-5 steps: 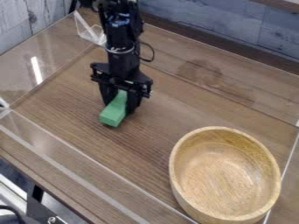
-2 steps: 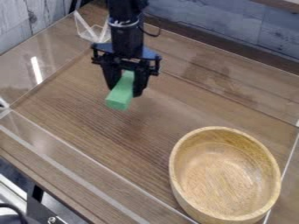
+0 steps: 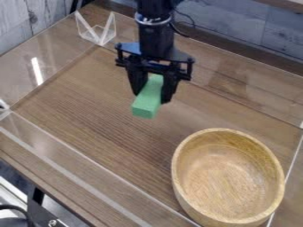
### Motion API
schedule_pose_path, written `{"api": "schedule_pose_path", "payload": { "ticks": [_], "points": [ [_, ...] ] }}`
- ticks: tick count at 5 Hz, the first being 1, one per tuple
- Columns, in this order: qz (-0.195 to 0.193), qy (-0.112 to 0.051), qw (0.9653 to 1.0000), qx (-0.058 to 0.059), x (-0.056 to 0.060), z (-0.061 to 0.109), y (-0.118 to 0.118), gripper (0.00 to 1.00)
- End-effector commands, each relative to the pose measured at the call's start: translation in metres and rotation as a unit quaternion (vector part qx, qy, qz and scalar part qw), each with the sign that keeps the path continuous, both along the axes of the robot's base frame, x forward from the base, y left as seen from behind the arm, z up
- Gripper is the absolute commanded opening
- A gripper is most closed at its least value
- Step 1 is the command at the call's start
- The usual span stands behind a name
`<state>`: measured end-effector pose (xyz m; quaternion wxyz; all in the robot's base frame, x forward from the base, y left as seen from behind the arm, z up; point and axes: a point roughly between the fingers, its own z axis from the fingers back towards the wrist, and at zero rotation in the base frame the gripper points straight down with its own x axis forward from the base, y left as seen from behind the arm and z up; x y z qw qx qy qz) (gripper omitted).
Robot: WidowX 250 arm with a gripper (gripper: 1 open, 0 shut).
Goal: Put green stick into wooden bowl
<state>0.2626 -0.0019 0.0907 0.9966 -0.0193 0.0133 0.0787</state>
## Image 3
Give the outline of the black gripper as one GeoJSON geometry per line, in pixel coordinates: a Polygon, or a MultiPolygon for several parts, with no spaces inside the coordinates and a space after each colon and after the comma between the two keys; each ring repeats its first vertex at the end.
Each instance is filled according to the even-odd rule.
{"type": "Polygon", "coordinates": [[[140,94],[148,81],[148,73],[163,75],[161,104],[167,104],[180,80],[189,81],[192,78],[195,59],[175,47],[171,20],[136,20],[136,24],[139,41],[116,44],[116,65],[127,71],[135,96],[140,94]]]}

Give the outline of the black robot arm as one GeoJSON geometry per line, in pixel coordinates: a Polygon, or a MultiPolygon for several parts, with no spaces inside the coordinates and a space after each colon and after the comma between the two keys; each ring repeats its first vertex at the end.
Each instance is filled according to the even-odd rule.
{"type": "Polygon", "coordinates": [[[193,57],[173,43],[175,34],[183,34],[172,24],[173,11],[183,0],[136,0],[133,19],[139,41],[116,43],[116,66],[127,71],[131,90],[139,95],[148,81],[148,73],[163,76],[161,104],[172,100],[180,80],[189,81],[193,57]]]}

